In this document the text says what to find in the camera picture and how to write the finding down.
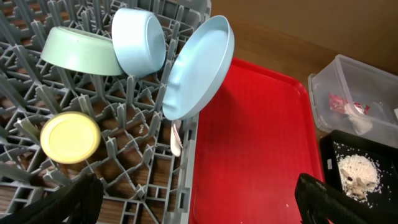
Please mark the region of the white napkin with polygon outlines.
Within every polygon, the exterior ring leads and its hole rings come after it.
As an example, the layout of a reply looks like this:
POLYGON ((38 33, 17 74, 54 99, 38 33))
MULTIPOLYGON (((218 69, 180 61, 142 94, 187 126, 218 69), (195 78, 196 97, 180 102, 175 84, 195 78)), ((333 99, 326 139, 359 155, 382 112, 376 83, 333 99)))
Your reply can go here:
MULTIPOLYGON (((368 105, 363 105, 361 103, 354 103, 354 108, 358 110, 358 112, 362 115, 367 115, 370 107, 368 105)), ((368 133, 373 128, 373 124, 370 120, 365 118, 360 118, 358 115, 350 112, 349 104, 344 105, 345 114, 348 115, 348 119, 353 125, 353 129, 355 130, 357 135, 364 135, 368 133)))

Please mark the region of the white plastic fork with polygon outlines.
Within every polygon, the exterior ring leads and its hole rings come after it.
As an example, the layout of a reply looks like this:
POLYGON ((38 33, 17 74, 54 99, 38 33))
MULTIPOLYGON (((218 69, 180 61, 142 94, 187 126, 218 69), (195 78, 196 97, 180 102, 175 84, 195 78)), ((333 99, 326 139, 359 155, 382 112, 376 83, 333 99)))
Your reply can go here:
POLYGON ((182 141, 180 139, 179 130, 181 127, 181 120, 172 121, 171 133, 170 133, 170 150, 176 157, 180 157, 182 153, 182 141))

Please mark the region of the light blue plate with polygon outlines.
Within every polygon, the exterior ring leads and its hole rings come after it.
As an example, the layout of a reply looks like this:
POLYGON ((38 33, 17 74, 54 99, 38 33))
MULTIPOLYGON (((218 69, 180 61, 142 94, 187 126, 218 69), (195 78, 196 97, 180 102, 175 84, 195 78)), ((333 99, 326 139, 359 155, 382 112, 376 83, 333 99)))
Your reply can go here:
POLYGON ((234 32, 225 16, 213 16, 189 38, 175 60, 162 111, 168 120, 188 119, 214 97, 234 54, 234 32))

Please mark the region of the light blue bowl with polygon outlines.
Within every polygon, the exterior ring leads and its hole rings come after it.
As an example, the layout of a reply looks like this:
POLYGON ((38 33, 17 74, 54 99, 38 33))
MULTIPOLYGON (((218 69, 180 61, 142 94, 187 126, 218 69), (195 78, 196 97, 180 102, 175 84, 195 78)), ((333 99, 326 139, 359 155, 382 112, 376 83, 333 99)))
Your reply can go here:
POLYGON ((144 77, 160 70, 165 62, 162 26, 150 11, 120 8, 111 25, 117 60, 129 75, 144 77))

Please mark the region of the red snack wrapper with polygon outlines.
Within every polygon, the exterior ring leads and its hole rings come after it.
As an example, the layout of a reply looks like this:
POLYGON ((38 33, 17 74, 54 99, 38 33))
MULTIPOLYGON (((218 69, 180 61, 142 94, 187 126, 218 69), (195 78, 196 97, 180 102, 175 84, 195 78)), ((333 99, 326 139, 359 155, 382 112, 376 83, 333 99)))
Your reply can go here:
MULTIPOLYGON (((329 98, 329 106, 330 109, 339 113, 344 113, 348 114, 348 101, 344 100, 342 97, 339 95, 334 95, 332 93, 329 93, 328 95, 329 98)), ((361 113, 361 114, 367 114, 370 107, 365 104, 361 104, 358 102, 354 102, 354 107, 361 113)))

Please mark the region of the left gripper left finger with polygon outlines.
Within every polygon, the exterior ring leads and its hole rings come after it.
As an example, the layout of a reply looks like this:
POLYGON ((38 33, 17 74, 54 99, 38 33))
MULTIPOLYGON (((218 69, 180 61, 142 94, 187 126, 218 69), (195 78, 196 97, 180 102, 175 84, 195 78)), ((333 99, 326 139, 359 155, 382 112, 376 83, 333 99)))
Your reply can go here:
POLYGON ((1 224, 56 224, 97 222, 103 203, 102 182, 95 174, 77 181, 1 219, 1 224))

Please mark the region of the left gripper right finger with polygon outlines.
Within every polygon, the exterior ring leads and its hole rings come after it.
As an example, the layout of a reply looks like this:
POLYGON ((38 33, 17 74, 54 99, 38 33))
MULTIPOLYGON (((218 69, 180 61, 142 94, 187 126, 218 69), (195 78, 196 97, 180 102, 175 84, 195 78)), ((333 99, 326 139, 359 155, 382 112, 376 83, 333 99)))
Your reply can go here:
POLYGON ((298 177, 295 199, 303 224, 397 223, 397 212, 372 210, 306 173, 298 177))

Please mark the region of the green bowl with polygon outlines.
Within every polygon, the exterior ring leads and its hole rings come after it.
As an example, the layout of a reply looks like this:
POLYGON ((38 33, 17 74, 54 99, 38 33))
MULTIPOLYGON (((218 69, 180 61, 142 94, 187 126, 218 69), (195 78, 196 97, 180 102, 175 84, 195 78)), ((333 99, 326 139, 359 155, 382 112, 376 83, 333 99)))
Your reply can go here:
POLYGON ((81 73, 103 76, 123 73, 110 38, 64 26, 51 28, 41 59, 81 73))

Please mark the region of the rice and food scraps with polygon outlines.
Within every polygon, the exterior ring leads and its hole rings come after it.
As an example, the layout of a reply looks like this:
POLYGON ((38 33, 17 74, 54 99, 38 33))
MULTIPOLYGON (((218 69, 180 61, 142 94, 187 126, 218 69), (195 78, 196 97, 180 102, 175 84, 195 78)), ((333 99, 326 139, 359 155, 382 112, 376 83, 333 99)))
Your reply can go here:
POLYGON ((369 208, 392 201, 392 187, 386 181, 392 176, 391 165, 363 149, 334 142, 340 182, 346 196, 369 208))

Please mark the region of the yellow plastic cup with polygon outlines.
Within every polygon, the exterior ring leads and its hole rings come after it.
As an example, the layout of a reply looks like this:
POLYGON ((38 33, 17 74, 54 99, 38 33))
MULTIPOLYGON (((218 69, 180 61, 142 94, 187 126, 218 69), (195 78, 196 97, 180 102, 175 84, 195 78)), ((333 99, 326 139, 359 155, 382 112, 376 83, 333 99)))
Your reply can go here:
POLYGON ((49 119, 40 132, 40 146, 51 160, 76 164, 92 156, 101 142, 101 132, 90 116, 64 112, 49 119))

